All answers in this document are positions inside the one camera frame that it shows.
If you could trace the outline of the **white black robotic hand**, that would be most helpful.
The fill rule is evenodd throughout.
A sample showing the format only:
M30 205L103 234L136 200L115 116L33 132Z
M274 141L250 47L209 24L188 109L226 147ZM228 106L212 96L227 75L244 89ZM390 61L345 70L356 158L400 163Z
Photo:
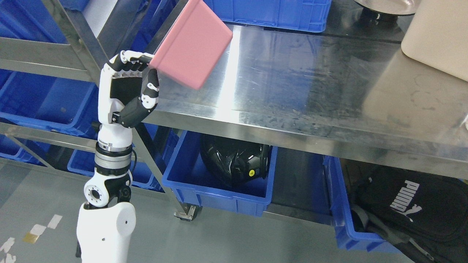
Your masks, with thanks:
M128 151L132 128L141 123L158 105L159 79L151 69L147 82L143 73L154 55L122 50L104 64L100 74L98 120L101 128L98 145L105 151Z

